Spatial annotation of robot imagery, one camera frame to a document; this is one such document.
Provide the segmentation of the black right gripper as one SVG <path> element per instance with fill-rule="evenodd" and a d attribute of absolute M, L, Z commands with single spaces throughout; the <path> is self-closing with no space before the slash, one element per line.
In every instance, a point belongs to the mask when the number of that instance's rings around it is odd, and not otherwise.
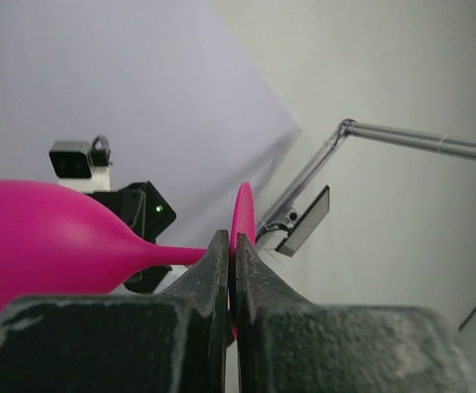
<path fill-rule="evenodd" d="M 152 244 L 177 217 L 149 181 L 131 183 L 116 191 L 90 192 L 88 196 L 113 212 L 138 237 Z M 169 265 L 164 265 L 138 271 L 124 282 L 124 286 L 134 293 L 151 294 L 171 270 Z"/>

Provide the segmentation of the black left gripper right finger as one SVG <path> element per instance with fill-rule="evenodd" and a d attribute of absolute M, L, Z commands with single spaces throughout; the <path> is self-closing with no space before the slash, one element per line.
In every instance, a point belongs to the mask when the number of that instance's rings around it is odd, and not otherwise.
<path fill-rule="evenodd" d="M 317 305 L 294 291 L 245 235 L 235 251 L 233 312 L 243 392 L 471 392 L 456 332 L 437 312 Z"/>

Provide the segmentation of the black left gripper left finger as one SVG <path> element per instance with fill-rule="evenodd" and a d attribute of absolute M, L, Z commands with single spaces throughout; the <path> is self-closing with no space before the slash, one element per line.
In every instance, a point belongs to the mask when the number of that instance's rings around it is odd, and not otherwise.
<path fill-rule="evenodd" d="M 0 313 L 0 392 L 224 390 L 229 235 L 165 290 L 28 296 Z"/>

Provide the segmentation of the magenta wine glass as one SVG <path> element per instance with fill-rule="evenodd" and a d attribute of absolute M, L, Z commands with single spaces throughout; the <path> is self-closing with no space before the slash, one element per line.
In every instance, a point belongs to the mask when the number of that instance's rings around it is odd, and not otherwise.
<path fill-rule="evenodd" d="M 146 242 L 71 188 L 0 179 L 0 312 L 21 296 L 108 294 L 140 270 L 204 253 Z"/>

